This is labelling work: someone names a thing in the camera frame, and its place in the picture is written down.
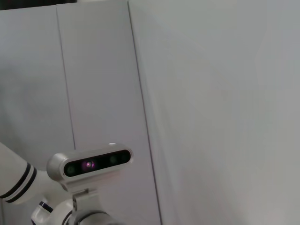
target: white wall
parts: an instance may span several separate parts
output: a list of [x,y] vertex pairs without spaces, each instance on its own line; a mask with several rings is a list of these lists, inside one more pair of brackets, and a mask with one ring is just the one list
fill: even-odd
[[299,224],[300,1],[129,5],[164,225]]
[[[74,149],[56,6],[0,11],[0,30],[0,142],[45,170]],[[31,225],[40,201],[3,202],[3,224]]]
[[2,201],[0,201],[0,225],[3,225],[4,220],[3,220],[3,205],[2,205]]
[[160,225],[126,0],[57,6],[75,148],[122,143],[134,163],[99,184],[101,205],[128,225]]

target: black stripe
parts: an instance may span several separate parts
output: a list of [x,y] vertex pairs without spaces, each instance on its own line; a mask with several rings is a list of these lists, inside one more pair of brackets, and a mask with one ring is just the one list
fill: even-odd
[[6,202],[7,203],[13,203],[14,201],[18,200],[30,188],[30,186],[32,185],[34,179],[36,178],[36,175],[37,175],[37,170],[36,170],[36,168],[34,168],[33,174],[31,176],[30,180],[25,185],[25,187],[22,189],[22,191],[20,191],[15,197],[13,197],[10,200],[7,200]]
[[26,170],[25,170],[23,176],[19,179],[19,181],[16,183],[16,185],[13,186],[12,189],[10,189],[4,195],[1,195],[0,198],[7,198],[7,197],[11,196],[23,184],[24,180],[26,179],[26,177],[29,174],[30,167],[31,167],[31,165],[29,163],[27,163],[27,167],[26,167]]
[[91,215],[94,215],[94,214],[98,214],[98,213],[108,215],[106,212],[103,212],[103,211],[100,211],[100,210],[99,210],[99,211],[90,212],[90,213],[84,215],[83,217],[81,217],[77,222],[75,222],[75,224],[76,224],[76,225],[79,225],[79,224],[80,224],[84,219],[86,219],[87,217],[89,217],[89,216],[91,216]]
[[45,202],[41,201],[41,202],[39,203],[39,205],[42,206],[42,207],[43,207],[45,210],[47,210],[48,212],[52,213],[53,209],[52,209],[49,205],[47,205]]
[[70,211],[67,215],[66,215],[66,217],[64,218],[64,220],[62,221],[62,224],[61,225],[65,225],[65,222],[66,222],[66,220],[69,218],[69,216],[72,214],[72,211]]

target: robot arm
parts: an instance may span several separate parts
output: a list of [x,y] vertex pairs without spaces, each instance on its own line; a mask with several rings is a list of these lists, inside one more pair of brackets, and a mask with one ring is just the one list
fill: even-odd
[[44,211],[47,209],[40,204],[32,214],[32,222],[37,225],[124,225],[102,210],[95,187],[131,163],[132,156],[130,149],[119,144],[59,153],[49,160],[50,179],[47,172],[37,170],[0,143],[0,198],[20,204],[42,194],[51,211]]
[[0,143],[0,198],[20,204],[37,194],[43,194],[47,204],[56,207],[70,194],[45,171],[37,170],[8,147]]

